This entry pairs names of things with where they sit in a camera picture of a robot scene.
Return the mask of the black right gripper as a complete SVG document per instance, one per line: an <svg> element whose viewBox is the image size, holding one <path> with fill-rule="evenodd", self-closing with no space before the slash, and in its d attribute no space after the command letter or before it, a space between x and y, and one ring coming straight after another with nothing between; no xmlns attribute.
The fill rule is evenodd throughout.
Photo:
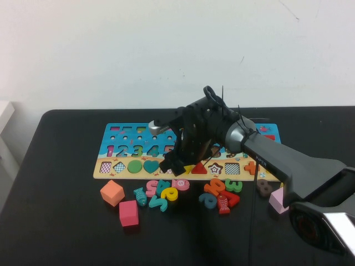
<svg viewBox="0 0 355 266"><path fill-rule="evenodd" d="M186 172L187 164L196 164L212 156L211 147L224 147L228 130L236 121L236 112L204 97L182 109L179 144L159 163L162 172L175 176Z"/></svg>

